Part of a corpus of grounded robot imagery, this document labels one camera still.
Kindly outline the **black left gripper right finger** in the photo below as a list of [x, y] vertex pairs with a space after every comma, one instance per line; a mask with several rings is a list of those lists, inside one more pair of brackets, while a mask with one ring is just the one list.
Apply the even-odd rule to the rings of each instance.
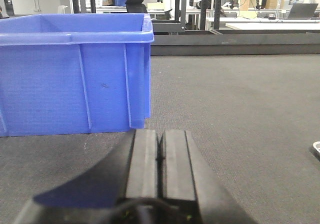
[[198, 149], [191, 132], [164, 131], [159, 143], [163, 200], [192, 224], [254, 224]]

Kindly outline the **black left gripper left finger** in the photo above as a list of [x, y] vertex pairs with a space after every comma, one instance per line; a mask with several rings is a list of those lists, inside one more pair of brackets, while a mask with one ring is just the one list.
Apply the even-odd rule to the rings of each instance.
[[158, 197], [154, 130], [125, 133], [92, 168], [29, 200], [16, 224], [89, 224], [120, 203]]

